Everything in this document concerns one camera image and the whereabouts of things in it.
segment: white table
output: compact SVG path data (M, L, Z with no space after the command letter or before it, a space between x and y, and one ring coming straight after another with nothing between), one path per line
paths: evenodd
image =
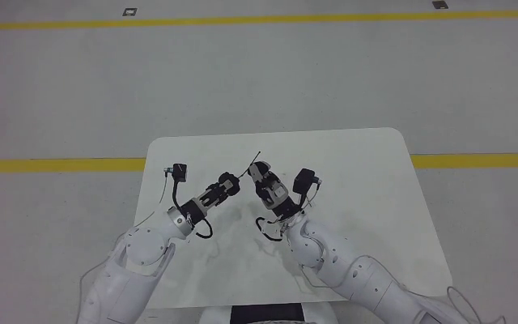
M238 176L258 151L258 160L269 162L289 189L301 168L316 171L324 183L308 209L311 217L379 259L409 289L438 296L452 284L405 142L389 128L156 139L147 153L135 223L156 208L164 167L188 165L187 182L178 190L182 204L221 173ZM240 186L235 197L209 211L211 239L192 235L178 243L147 307L343 300L304 281L285 241L270 242L259 233L254 220L274 214L262 206L248 175ZM171 190L169 185L167 206ZM203 223L197 230L208 231Z

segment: yellow floor line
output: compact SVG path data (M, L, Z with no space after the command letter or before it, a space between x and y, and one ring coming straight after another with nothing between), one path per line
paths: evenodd
M122 19L0 23L2 29L127 28L244 23L328 23L389 20L517 19L518 11L430 11L384 14L271 15L177 19Z
M518 168L518 153L412 155L415 168ZM0 173L142 172L145 158L0 160Z

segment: black cable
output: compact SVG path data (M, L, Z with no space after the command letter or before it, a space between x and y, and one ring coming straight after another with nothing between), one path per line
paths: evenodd
M261 232L262 235L264 235L270 241L274 241L274 242L282 241L282 234L281 234L281 237L275 238L275 237L271 237L270 235L266 234L265 232L262 232L261 225L259 224L259 222L262 221L262 220L266 221L266 223L268 223L268 224L273 224L273 222L270 222L269 220L266 220L264 217L257 217L256 218L256 225L257 225L257 228L259 228L259 232Z
M254 158L253 158L253 160L252 160L252 162L250 162L250 164L248 165L248 168L250 167L250 165L252 165L252 164L256 161L256 158L257 158L260 154L261 154L261 151L259 151L259 152L256 154L256 157L254 157ZM245 173L248 171L248 168L246 168L246 170L244 170L244 172L243 172L243 173L241 173L241 175L240 175L240 176L238 176L237 178L238 178L238 179L241 179L241 178L242 178L242 176L244 176L244 175L245 175Z
M200 234L199 232L196 232L196 236L197 237L201 237L202 239L206 240L206 239L212 237L213 232L212 232L212 226L210 225L209 221L207 219L205 219L205 218L203 220L205 220L205 223L209 227L210 233L209 233L209 235L203 235L203 234Z
M178 205L178 202L176 200L176 192L178 191L178 180L174 179L174 184L172 185L172 202L175 204L176 209L185 217L183 211L180 208L180 205Z

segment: wire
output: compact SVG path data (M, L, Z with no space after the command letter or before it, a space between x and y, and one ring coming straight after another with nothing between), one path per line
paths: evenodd
M163 195L165 194L165 188L166 186L168 185L168 175L166 174L165 175L165 181L163 182L163 189L162 189L162 194L160 195L160 200L159 200L159 204L162 202L162 199L163 199ZM137 228L138 226L142 225L146 220L150 219L153 215L155 214L155 211L152 211L144 220L142 220L140 223L134 225L134 228ZM117 244L119 244L119 240L124 236L124 234L126 234L126 232L123 232L121 233L121 235L119 235L117 237L117 239L115 240L115 244L113 244L113 247L110 251L113 251L116 247L117 247ZM83 280L84 278L92 271L94 271L95 269L97 269L98 267L102 266L103 264L105 264L108 260L110 259L110 255L107 256L102 262L100 263L97 263L95 266L91 267L90 269L86 270L80 277L79 277L79 303L78 303L78 310L77 310L77 313L75 314L75 322L74 323L77 323L79 321L79 315L81 314L81 304L83 302Z
M204 218L203 220L205 220L205 223L207 224L207 226L209 227L209 235L203 235L203 234L200 234L199 232L196 232L196 236L197 237L201 237L202 239L206 240L208 238L211 238L212 237L212 234L214 234L212 232L212 226L210 225L209 221L207 220L207 218Z
M176 200L176 192L178 191L178 181L175 179L174 184L172 185L172 202L175 204L176 209L187 219L187 217L184 215L184 212L181 210L180 205L178 205L178 202Z
M256 154L256 157L254 157L254 158L253 158L252 162L250 162L250 164L249 164L248 166L252 165L252 164L256 161L256 158L257 158L260 154L261 154L261 151L259 151L259 152ZM248 168L246 168L246 170L244 170L244 172L243 172L243 173L241 173L241 175L240 175L240 176L238 176L237 178L238 178L238 179L241 179L241 178L242 178L242 176L244 176L244 174L245 174L247 171L248 171Z
M259 222L260 222L261 220L266 221L266 223L268 223L268 224L275 224L275 223L277 223L277 220L276 220L275 222L270 222L269 220L266 220L264 217L257 217L257 218L256 218L256 226L257 226L257 228L259 228L259 232L261 232L261 234L262 234L262 235L264 235L268 240L270 240L270 241L274 241L274 242L280 242L280 241L282 241L282 234L281 234L281 237L279 237L279 238L275 238L275 237L271 237L270 235L268 235L268 234L266 234L265 232L263 232L263 231L262 231L262 228L261 228L261 225L259 224Z

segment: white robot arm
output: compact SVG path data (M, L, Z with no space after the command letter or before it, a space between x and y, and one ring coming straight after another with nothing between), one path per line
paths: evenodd
M298 204L266 162L251 164L248 175L265 207L277 216L275 222L268 223L282 226L281 235L286 234L295 260L312 269L336 293L387 324L468 323L453 307L405 290L374 258L355 252L349 241L310 220L302 205L311 185L321 184L313 171L303 169L295 179L293 190L301 195ZM260 220L256 224L261 230ZM265 236L272 241L282 240Z
M228 196L237 194L240 190L239 179L224 173L203 194L180 207L176 202L176 187L178 182L185 181L186 170L184 164L175 164L173 168L164 170L166 176L172 173L175 180L173 201L176 205L162 213L166 225L161 228L131 228L122 237L91 286L78 324L134 324L175 253L176 246L171 239L184 240L201 221L209 225L208 237L212 236L212 227L206 221L207 211ZM139 266L149 266L162 260L152 275L141 275L125 269L125 256Z
M453 307L402 288L377 260L356 253L349 241L307 215L297 216L286 236L301 266L387 324L468 323Z

